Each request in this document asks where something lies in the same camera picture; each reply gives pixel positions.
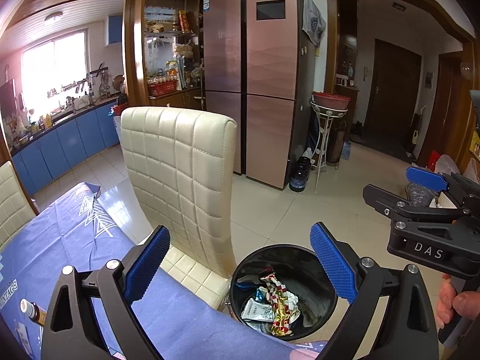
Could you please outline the person's right hand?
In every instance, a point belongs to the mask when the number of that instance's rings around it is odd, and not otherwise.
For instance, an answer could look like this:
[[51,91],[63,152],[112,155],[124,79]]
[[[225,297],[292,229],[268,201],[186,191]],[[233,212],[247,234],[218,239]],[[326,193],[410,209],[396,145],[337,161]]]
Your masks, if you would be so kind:
[[440,328],[451,322],[454,312],[469,320],[476,320],[480,312],[480,293],[473,291],[457,293],[451,284],[450,275],[442,274],[436,306],[436,320]]

